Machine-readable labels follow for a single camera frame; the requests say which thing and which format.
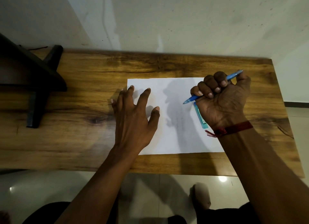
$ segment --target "red bracelet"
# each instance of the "red bracelet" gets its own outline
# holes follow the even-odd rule
[[[228,134],[234,134],[239,131],[247,130],[251,128],[253,128],[251,123],[249,121],[244,121],[244,122],[241,122],[241,123],[238,123],[232,126],[228,126],[225,128],[219,127],[219,129],[215,130],[214,133],[211,133],[210,131],[207,131],[207,130],[205,130],[205,132],[207,132],[208,136],[217,138],[217,137],[221,137],[221,136],[228,135]]]

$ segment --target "blue pen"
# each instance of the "blue pen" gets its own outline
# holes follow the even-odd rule
[[[243,71],[243,70],[238,70],[238,71],[236,71],[235,73],[228,75],[228,76],[226,77],[226,79],[229,81],[229,80],[235,78],[237,75],[239,75],[242,71]],[[185,100],[185,102],[182,103],[182,104],[184,105],[184,104],[190,103],[191,101],[195,101],[196,99],[198,99],[198,98],[200,98],[200,97],[199,97],[199,96],[196,96],[196,95],[193,95],[193,96],[191,96],[189,99]]]

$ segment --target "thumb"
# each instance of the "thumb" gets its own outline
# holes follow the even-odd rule
[[[237,75],[236,80],[237,80],[236,83],[237,86],[242,87],[244,90],[248,91],[250,90],[251,79],[249,76],[245,74],[244,71],[241,72],[239,75]]]
[[[152,110],[150,119],[148,122],[148,128],[153,134],[155,134],[158,128],[159,117],[160,117],[160,107],[157,106]]]

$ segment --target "person's left arm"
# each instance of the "person's left arm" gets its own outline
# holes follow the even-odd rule
[[[131,86],[119,93],[117,101],[112,100],[116,117],[115,145],[55,224],[106,223],[124,176],[158,127],[158,106],[152,110],[149,121],[146,116],[150,89],[141,94],[137,105],[133,104],[133,91]]]

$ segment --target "wooden table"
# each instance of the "wooden table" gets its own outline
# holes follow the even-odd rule
[[[37,50],[44,58],[47,50]],[[110,99],[129,78],[204,77],[243,69],[244,112],[284,162],[304,176],[271,59],[66,50],[58,72],[68,91],[51,93],[38,129],[26,128],[27,91],[0,88],[0,168],[96,171],[114,143]],[[138,156],[132,172],[236,175],[225,153]]]

